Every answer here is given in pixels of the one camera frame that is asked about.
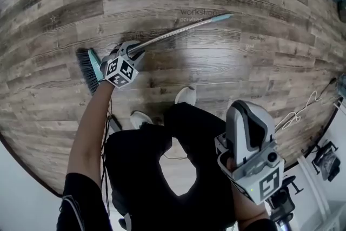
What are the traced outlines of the person's left forearm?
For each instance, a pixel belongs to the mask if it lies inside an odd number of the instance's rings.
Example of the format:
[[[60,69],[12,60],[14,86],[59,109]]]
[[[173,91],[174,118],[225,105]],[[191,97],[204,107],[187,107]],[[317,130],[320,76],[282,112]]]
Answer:
[[[101,185],[101,146],[114,86],[102,81],[80,120],[69,155],[68,173],[79,173]]]

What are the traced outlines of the person's black clothed body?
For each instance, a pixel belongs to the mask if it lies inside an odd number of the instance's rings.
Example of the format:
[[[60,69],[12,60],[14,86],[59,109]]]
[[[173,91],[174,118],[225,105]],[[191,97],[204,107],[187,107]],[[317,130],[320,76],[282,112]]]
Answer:
[[[119,131],[102,141],[112,202],[128,231],[224,231],[237,223],[229,179],[217,164],[214,139],[225,122],[187,103],[174,104],[161,126]],[[159,163],[176,138],[196,169],[196,180],[178,196]],[[57,231],[112,231],[101,186],[79,173],[67,173]],[[277,231],[270,219],[245,231]]]

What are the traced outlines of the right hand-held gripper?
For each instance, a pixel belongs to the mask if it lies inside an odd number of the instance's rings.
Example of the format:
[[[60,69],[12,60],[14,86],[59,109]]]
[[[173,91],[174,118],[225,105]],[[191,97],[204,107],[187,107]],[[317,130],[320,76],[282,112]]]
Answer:
[[[221,171],[256,204],[278,191],[283,182],[285,161],[276,151],[273,135],[274,119],[263,107],[237,100],[227,111],[226,133],[215,138]],[[236,164],[233,171],[227,169],[231,153]]]

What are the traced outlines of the teal broom with metal handle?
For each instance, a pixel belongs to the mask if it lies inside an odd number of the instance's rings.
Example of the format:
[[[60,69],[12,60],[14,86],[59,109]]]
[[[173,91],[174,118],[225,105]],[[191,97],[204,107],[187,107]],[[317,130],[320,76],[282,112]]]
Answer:
[[[137,52],[144,50],[145,47],[154,44],[156,42],[162,41],[166,38],[175,36],[177,34],[180,34],[182,32],[188,31],[190,29],[209,24],[212,22],[218,22],[222,21],[228,18],[231,18],[233,14],[223,14],[219,16],[214,16],[209,19],[204,19],[202,21],[198,21],[193,24],[189,24],[185,27],[181,27],[179,29],[167,32],[166,34],[162,34],[158,37],[155,37],[147,42],[141,43],[140,47],[138,49],[131,49],[129,51],[129,56],[132,57]],[[79,68],[81,70],[81,73],[84,77],[85,83],[87,84],[90,92],[94,94],[99,86],[99,84],[103,81],[103,75],[100,71],[100,65],[101,65],[101,59],[98,58],[95,51],[90,48],[79,48],[76,50],[76,58],[79,65]]]

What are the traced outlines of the person's right forearm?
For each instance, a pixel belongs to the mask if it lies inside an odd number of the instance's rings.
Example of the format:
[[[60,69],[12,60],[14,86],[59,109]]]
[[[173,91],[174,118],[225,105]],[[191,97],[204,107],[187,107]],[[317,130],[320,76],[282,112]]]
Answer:
[[[257,220],[269,219],[267,209],[263,203],[256,205],[244,196],[233,183],[231,184],[231,191],[234,201],[234,214],[239,231],[245,231],[250,224]]]

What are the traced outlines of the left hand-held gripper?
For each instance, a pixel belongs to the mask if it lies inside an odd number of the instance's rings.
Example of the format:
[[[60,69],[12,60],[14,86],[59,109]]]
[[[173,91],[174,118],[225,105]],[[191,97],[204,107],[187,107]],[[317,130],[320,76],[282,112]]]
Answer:
[[[110,43],[111,52],[101,60],[100,71],[103,81],[108,81],[116,88],[122,88],[134,81],[138,75],[137,66],[145,55],[145,51],[129,56],[131,49],[138,49],[140,41],[126,41],[120,44]]]

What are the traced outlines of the person's white shoe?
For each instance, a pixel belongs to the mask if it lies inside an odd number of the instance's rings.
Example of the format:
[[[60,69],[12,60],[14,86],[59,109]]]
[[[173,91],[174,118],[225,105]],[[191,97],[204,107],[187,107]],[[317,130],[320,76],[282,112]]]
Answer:
[[[140,129],[144,124],[153,124],[152,119],[141,111],[133,111],[130,115],[130,122],[135,129]]]
[[[193,87],[184,87],[176,95],[174,104],[187,103],[191,106],[195,106],[196,101],[197,101],[196,89],[194,89]]]

